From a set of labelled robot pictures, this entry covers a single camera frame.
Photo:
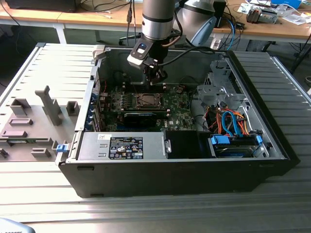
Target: paper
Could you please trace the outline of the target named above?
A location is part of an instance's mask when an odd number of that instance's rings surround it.
[[[251,0],[250,3],[256,5],[271,6],[271,2],[269,0]]]
[[[286,17],[283,17],[283,19],[291,23],[294,23],[296,25],[301,25],[301,24],[306,23],[306,20],[303,17],[300,17],[298,15],[286,16]]]
[[[251,9],[251,4],[241,3],[241,6],[238,8],[238,12],[248,14],[249,10]]]
[[[305,19],[306,23],[311,23],[311,14],[310,13],[304,12],[300,16]]]

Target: yellow wire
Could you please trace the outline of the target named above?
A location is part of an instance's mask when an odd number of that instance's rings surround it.
[[[248,130],[247,130],[247,127],[246,127],[246,122],[244,123],[244,128],[245,128],[246,134],[249,135]]]

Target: red cable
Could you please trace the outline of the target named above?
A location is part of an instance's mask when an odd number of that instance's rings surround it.
[[[106,82],[106,80],[105,80],[105,89],[104,89],[104,92],[103,92],[103,93],[105,93],[106,88],[107,88],[107,82]]]

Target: gray 3d-printed part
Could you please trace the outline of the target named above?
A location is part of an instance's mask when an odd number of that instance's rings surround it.
[[[26,113],[24,109],[30,108],[30,105],[28,104],[26,99],[15,99],[10,107],[15,115],[25,116]]]
[[[55,111],[57,111],[57,113],[60,114],[62,112],[62,110],[60,109],[60,107],[58,105],[57,99],[52,99],[52,101],[53,101],[53,106],[54,106]],[[45,110],[44,106],[42,106],[42,109],[43,109],[45,115],[47,115],[48,113]]]
[[[41,145],[41,146],[51,146],[53,145],[53,140],[49,137],[47,139],[44,139],[44,140],[36,140],[35,141],[38,145]]]
[[[32,125],[33,121],[30,118],[12,118],[9,121],[9,124],[11,126],[17,126],[17,125]]]
[[[0,147],[11,146],[12,144],[8,140],[0,140]]]
[[[0,155],[2,155],[3,158],[6,158],[8,155],[8,152],[6,152],[4,149],[0,148]]]
[[[66,106],[68,116],[78,116],[80,108],[77,101],[68,101]]]
[[[50,157],[51,156],[50,152],[46,148],[33,148],[33,151],[31,152],[31,154],[35,158],[42,158],[42,157]]]
[[[57,154],[56,152],[57,146],[58,146],[58,142],[55,140],[52,144],[52,151],[54,152],[55,155]]]
[[[4,131],[2,137],[27,137],[26,131]]]
[[[37,90],[35,94],[39,96],[43,102],[46,113],[49,115],[53,125],[60,125],[62,120],[58,116],[59,106],[54,105],[52,99],[49,96],[50,88],[46,86],[44,90]]]

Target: sticker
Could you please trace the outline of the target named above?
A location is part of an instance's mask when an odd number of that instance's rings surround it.
[[[110,135],[109,159],[143,159],[142,137],[111,137]]]
[[[9,141],[8,140],[8,143],[27,143],[26,141]]]
[[[118,152],[125,151],[125,146],[118,147],[117,151],[118,151]]]
[[[102,133],[100,133],[97,136],[97,140],[110,140],[111,136],[112,136],[111,134],[102,134]]]

